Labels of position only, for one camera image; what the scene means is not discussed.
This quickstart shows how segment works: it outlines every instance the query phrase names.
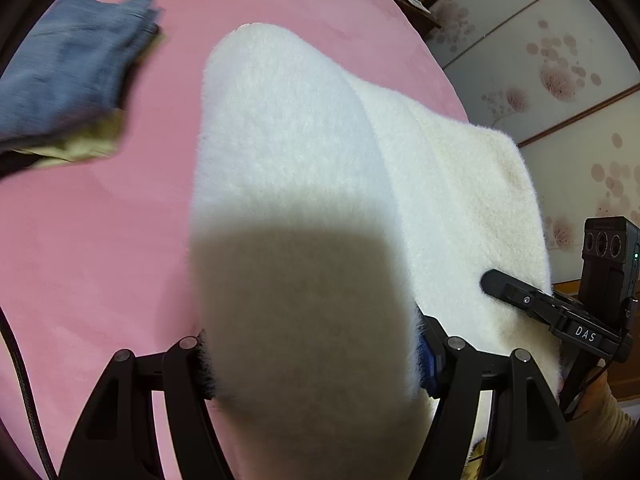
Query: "fleece fabric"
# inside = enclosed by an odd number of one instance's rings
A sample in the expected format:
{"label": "fleece fabric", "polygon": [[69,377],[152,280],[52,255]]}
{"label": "fleece fabric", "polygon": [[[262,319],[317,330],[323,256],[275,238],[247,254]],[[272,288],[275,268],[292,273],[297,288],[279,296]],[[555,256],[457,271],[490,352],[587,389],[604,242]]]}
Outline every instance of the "fleece fabric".
{"label": "fleece fabric", "polygon": [[558,388],[545,327],[479,288],[492,267],[550,288],[536,197],[503,134],[251,24],[209,57],[197,157],[191,261],[243,479],[409,476],[434,411],[414,300],[479,350],[529,349]]}

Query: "pink bedspread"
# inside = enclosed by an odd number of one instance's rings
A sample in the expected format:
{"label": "pink bedspread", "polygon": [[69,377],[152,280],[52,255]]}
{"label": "pink bedspread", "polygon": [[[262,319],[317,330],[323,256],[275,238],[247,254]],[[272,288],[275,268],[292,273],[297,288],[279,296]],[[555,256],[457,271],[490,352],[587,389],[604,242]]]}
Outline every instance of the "pink bedspread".
{"label": "pink bedspread", "polygon": [[[248,22],[287,27],[355,75],[465,120],[449,81],[392,0],[156,1],[166,40],[134,83],[121,152],[0,182],[0,304],[56,466],[117,349],[164,351],[196,332],[186,238],[200,83],[226,33]],[[4,351],[0,392],[2,420],[42,473]],[[160,410],[161,453],[174,480],[163,417]]]}

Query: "camera lens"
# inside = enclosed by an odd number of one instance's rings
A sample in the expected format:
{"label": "camera lens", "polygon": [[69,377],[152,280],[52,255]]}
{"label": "camera lens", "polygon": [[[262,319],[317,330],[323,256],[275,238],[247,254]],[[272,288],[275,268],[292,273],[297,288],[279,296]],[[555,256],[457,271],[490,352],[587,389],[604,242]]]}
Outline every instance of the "camera lens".
{"label": "camera lens", "polygon": [[593,233],[587,234],[587,237],[584,239],[584,248],[588,251],[593,249]]}
{"label": "camera lens", "polygon": [[596,238],[596,254],[598,256],[604,256],[604,253],[607,251],[607,235],[604,233],[599,233],[598,238]]}
{"label": "camera lens", "polygon": [[620,236],[615,235],[611,239],[611,256],[617,258],[620,254],[620,249],[622,248],[622,243],[620,243]]}

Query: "floral wall pattern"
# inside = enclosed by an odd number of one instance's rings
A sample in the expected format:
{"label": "floral wall pattern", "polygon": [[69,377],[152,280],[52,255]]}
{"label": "floral wall pattern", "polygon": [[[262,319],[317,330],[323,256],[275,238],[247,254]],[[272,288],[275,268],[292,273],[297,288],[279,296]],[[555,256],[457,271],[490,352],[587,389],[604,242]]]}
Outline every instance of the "floral wall pattern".
{"label": "floral wall pattern", "polygon": [[639,124],[640,91],[522,149],[555,282],[580,278],[585,219],[640,226]]}
{"label": "floral wall pattern", "polygon": [[[467,19],[477,23],[479,10],[470,9]],[[469,120],[516,142],[640,82],[620,38],[588,0],[535,1],[444,70]]]}
{"label": "floral wall pattern", "polygon": [[427,45],[441,66],[460,56],[484,35],[535,0],[439,0],[430,11],[442,26]]}

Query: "screw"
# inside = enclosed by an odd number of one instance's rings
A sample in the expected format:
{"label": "screw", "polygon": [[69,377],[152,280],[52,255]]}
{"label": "screw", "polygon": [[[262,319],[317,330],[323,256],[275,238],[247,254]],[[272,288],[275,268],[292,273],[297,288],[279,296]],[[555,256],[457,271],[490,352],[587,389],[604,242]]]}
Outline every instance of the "screw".
{"label": "screw", "polygon": [[531,354],[524,348],[518,348],[516,350],[516,359],[518,361],[522,361],[523,363],[528,363],[531,359]]}
{"label": "screw", "polygon": [[131,355],[131,352],[127,349],[118,350],[113,355],[113,360],[116,361],[117,363],[123,363],[124,361],[129,359],[130,355]]}
{"label": "screw", "polygon": [[183,350],[190,350],[198,344],[198,340],[194,338],[194,336],[188,335],[187,337],[183,337],[182,339],[180,339],[179,344],[180,348],[182,348]]}
{"label": "screw", "polygon": [[466,346],[465,340],[456,335],[447,339],[447,344],[454,350],[462,350]]}

